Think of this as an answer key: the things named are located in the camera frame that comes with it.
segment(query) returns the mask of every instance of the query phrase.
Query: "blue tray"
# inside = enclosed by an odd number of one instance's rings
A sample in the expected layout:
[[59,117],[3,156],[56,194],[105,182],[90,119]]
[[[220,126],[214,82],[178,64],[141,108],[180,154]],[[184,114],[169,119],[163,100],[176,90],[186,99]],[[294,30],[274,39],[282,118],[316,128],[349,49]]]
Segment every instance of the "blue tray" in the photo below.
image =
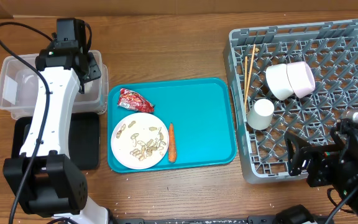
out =
[[[136,113],[117,106],[119,90],[127,88],[155,105],[154,115],[169,127],[175,126],[177,161],[168,153],[155,166],[134,170],[114,157],[110,138],[114,127],[127,115]],[[108,163],[119,173],[180,169],[230,163],[237,146],[226,84],[219,78],[118,85],[108,96]]]

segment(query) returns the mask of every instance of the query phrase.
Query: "wooden table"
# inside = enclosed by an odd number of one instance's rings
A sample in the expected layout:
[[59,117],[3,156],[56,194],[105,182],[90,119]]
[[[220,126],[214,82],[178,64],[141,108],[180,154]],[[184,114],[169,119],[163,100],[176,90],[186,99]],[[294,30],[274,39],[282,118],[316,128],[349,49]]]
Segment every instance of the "wooden table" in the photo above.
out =
[[[207,14],[192,16],[120,16],[82,18],[93,30],[92,49],[102,53],[110,88],[122,83],[220,77],[226,80],[222,57],[229,32],[236,28],[356,19],[358,11]],[[50,34],[56,19],[18,20]],[[3,27],[1,39],[17,54],[33,54],[47,46],[36,33]],[[8,56],[0,47],[2,61]],[[251,185],[242,178],[240,160],[226,166],[117,174],[107,164],[107,116],[101,115],[101,165],[85,172],[89,195],[118,218],[222,218],[276,214],[303,204],[327,215],[333,205],[326,187],[309,188],[304,180]],[[14,194],[2,175],[11,154],[15,121],[0,110],[0,223],[7,223]],[[337,223],[358,223],[344,212]],[[46,223],[17,209],[15,223]]]

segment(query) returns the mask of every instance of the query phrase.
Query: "black tray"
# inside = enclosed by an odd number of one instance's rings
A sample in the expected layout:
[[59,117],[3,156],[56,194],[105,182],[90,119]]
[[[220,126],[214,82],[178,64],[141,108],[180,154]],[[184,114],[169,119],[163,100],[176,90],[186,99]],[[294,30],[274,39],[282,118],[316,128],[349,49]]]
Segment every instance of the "black tray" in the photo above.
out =
[[[30,129],[32,117],[16,121],[13,135],[12,158],[19,157]],[[99,167],[100,163],[100,123],[96,113],[76,113],[71,115],[68,133],[68,151],[70,159],[80,170]]]

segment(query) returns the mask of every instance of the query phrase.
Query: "red snack packet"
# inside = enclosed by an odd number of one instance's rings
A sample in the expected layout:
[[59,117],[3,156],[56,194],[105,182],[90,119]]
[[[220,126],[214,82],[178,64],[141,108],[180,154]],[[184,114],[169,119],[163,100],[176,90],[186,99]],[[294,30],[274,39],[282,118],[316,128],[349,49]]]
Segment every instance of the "red snack packet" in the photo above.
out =
[[153,113],[154,105],[147,101],[143,96],[135,91],[121,88],[119,91],[118,106],[125,109]]

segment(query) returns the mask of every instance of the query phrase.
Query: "clear plastic container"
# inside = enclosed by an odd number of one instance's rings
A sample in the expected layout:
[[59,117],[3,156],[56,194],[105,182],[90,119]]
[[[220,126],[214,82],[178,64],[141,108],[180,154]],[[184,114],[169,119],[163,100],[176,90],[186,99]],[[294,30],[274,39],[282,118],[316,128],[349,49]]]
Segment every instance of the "clear plastic container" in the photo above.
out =
[[[85,83],[85,94],[77,93],[73,113],[95,112],[103,114],[107,110],[109,78],[107,66],[103,65],[99,51],[90,50],[102,72],[101,78]],[[35,66],[38,54],[20,55],[26,62]],[[38,77],[13,56],[5,58],[0,75],[0,109],[10,111],[13,119],[34,114],[38,94]]]

